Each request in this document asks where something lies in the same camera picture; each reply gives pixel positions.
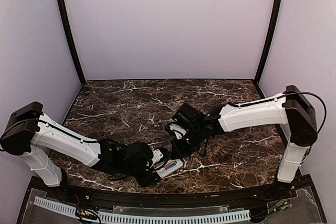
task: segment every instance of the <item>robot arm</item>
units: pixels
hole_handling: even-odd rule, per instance
[[[2,148],[20,156],[49,187],[67,180],[39,146],[68,155],[98,171],[133,176],[140,186],[149,186],[182,167],[180,160],[169,160],[165,148],[152,150],[147,144],[118,144],[79,135],[42,113],[42,104],[33,102],[14,112],[1,139]],[[155,168],[159,162],[164,165]]]
[[[183,104],[173,116],[174,124],[166,130],[176,135],[172,140],[172,158],[188,156],[199,150],[207,138],[236,129],[265,124],[289,124],[290,142],[278,170],[277,179],[291,183],[305,158],[306,152],[317,140],[315,110],[295,86],[273,97],[212,108],[207,114]]]

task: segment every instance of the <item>white slotted rail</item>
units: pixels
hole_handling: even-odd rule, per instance
[[[46,198],[36,196],[34,205],[43,207],[61,215],[76,218],[76,208],[60,202],[55,202]],[[120,224],[226,224],[244,220],[250,220],[250,211],[243,210],[228,212],[217,215],[188,216],[188,217],[152,217],[152,216],[133,216],[120,215],[110,212],[100,211],[98,215],[102,223]]]

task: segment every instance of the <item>brown marble surface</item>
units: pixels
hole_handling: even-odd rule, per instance
[[[170,148],[164,126],[183,102],[206,112],[227,101],[256,99],[260,97],[249,80],[89,81],[65,127],[91,138]],[[185,158],[182,169],[148,188],[131,177],[111,182],[108,175],[55,151],[50,158],[66,170],[72,185],[131,193],[202,193],[270,184],[284,149],[273,125],[226,133],[211,138],[206,157]]]

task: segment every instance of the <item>white wall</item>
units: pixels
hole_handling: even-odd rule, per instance
[[[273,0],[66,0],[88,80],[253,78]]]
[[[282,0],[260,86],[265,95],[295,84],[321,96],[328,118],[302,167],[317,187],[329,223],[336,223],[336,0]],[[323,116],[319,102],[318,123]]]
[[[56,0],[0,0],[0,132],[10,114],[39,101],[56,121],[80,89]],[[20,158],[0,153],[0,223],[16,223],[30,181]]]

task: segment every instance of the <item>marble table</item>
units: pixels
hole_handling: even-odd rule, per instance
[[[228,101],[260,99],[250,80],[89,81],[65,122],[79,134],[121,143],[143,141],[171,148],[164,126],[183,104],[206,112]],[[208,154],[184,159],[184,167],[157,185],[142,188],[134,178],[118,182],[77,160],[52,151],[72,185],[130,193],[203,193],[272,183],[285,147],[274,125],[249,127],[211,138]]]

